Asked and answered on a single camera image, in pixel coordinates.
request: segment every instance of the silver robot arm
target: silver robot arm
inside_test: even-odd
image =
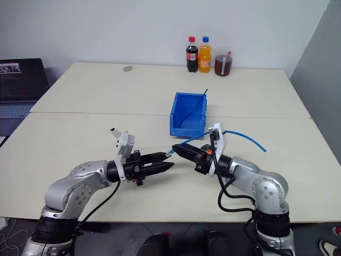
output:
[[[239,157],[231,159],[230,173],[236,178],[233,186],[255,199],[257,234],[276,250],[290,250],[295,256],[294,233],[290,229],[289,205],[285,201],[288,183],[275,172],[266,172]],[[265,255],[271,254],[264,248]]]
[[[45,206],[35,231],[25,245],[22,256],[63,256],[72,249],[78,218],[91,196],[114,182],[138,186],[149,175],[164,172],[174,163],[163,162],[166,153],[141,156],[134,146],[134,136],[112,129],[118,139],[115,161],[93,161],[80,164],[69,175],[53,183],[45,194]]]
[[[278,255],[274,250],[289,250],[295,256],[294,234],[290,229],[289,205],[285,201],[288,183],[275,172],[266,172],[257,165],[239,157],[223,155],[226,138],[225,129],[217,123],[209,128],[213,137],[215,153],[222,177],[235,181],[233,186],[249,193],[255,199],[257,236],[263,242],[263,255]],[[189,144],[176,144],[173,150],[197,164],[195,170],[213,177],[217,172],[212,157],[211,145],[196,148]]]

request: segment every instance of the blue plastic bin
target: blue plastic bin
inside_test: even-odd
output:
[[[170,114],[171,136],[194,137],[204,132],[206,94],[177,92]]]

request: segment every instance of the brown liquid jar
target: brown liquid jar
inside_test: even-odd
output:
[[[231,52],[227,55],[219,54],[215,57],[214,72],[218,76],[227,76],[230,73],[232,65]]]

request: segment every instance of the white table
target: white table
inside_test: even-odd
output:
[[[209,117],[208,124],[245,133],[267,150],[228,135],[226,155],[252,161],[266,171],[282,174],[289,183],[290,220],[340,221],[341,167],[311,119]],[[76,165],[113,159],[115,127],[135,135],[142,154],[166,151],[182,140],[170,137],[168,116],[31,113],[0,148],[0,216],[40,216],[51,183]],[[207,143],[194,141],[199,147]],[[217,206],[216,178],[194,171],[194,164],[173,155],[175,165],[147,177],[142,187],[122,185],[93,221],[246,221],[248,213],[225,213]],[[113,190],[99,190],[81,219]],[[231,193],[241,193],[231,187]],[[226,199],[225,206],[250,206],[248,200]]]
[[[74,63],[32,112],[164,115],[176,92],[207,91],[207,116],[309,118],[283,70],[232,69],[227,77],[186,67]]]

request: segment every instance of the laptop screen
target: laptop screen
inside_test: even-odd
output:
[[[41,59],[0,60],[0,101],[38,100],[47,90]]]

